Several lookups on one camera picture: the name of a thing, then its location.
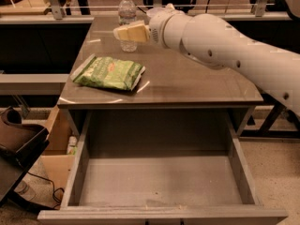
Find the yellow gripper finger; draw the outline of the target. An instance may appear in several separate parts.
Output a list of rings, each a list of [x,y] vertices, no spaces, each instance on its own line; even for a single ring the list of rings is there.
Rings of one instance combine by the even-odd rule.
[[[114,36],[123,41],[146,42],[149,40],[149,29],[147,25],[127,24],[113,30]]]
[[[136,25],[145,25],[144,20],[138,20],[138,21],[134,21],[134,22],[125,23],[125,24],[122,24],[121,26],[136,26]]]

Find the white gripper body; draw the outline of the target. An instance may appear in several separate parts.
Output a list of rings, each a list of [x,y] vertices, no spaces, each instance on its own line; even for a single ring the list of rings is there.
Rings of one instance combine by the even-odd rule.
[[[155,17],[148,18],[151,40],[163,48],[177,48],[185,25],[182,20],[184,15],[184,12],[168,4]]]

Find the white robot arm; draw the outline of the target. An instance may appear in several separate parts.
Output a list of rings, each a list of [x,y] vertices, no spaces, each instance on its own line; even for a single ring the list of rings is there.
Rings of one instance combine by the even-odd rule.
[[[113,30],[121,41],[148,40],[209,68],[231,68],[300,115],[300,54],[249,38],[218,16],[188,16],[171,5],[153,8],[149,23]]]

